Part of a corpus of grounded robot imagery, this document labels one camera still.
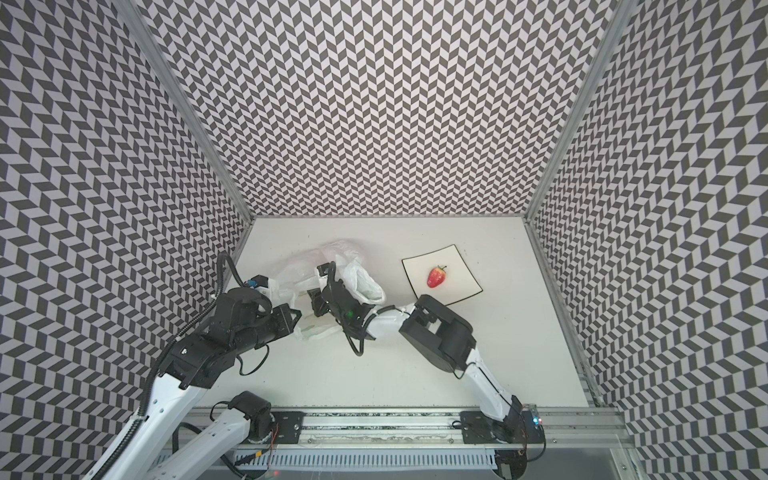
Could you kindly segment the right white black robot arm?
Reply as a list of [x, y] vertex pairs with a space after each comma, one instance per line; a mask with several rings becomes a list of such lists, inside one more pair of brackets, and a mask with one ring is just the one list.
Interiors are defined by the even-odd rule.
[[330, 314], [353, 352], [392, 333], [400, 334], [438, 370], [469, 388], [478, 408], [459, 414], [452, 427], [467, 444], [546, 444], [542, 421], [490, 373], [472, 325], [436, 298], [424, 294], [405, 306], [375, 306], [357, 300], [341, 280], [308, 291], [313, 313]]

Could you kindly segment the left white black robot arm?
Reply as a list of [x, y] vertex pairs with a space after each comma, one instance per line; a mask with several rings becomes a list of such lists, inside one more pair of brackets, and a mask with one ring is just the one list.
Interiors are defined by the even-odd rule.
[[86, 473], [88, 479], [196, 479], [243, 442], [273, 448], [279, 423], [269, 401], [244, 391], [225, 410], [166, 460], [156, 459], [174, 439], [187, 415], [219, 377], [251, 350], [289, 336], [301, 318], [288, 303], [265, 294], [268, 280], [243, 281], [224, 288], [231, 256], [216, 260], [217, 291], [212, 303], [163, 348], [150, 368], [136, 412]]

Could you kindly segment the white plastic bag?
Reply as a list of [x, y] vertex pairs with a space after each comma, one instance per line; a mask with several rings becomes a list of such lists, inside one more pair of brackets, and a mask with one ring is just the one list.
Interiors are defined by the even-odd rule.
[[383, 287], [364, 266], [364, 255], [351, 241], [338, 240], [283, 260], [267, 274], [260, 291], [275, 305], [294, 307], [301, 294], [310, 298], [313, 315], [333, 316], [348, 339], [363, 343], [374, 310], [386, 300]]

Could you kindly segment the red fake strawberry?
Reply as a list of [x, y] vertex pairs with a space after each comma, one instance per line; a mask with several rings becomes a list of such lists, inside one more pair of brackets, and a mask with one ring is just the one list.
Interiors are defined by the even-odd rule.
[[436, 266], [428, 274], [426, 285], [429, 288], [437, 288], [442, 285], [447, 277], [446, 266]]

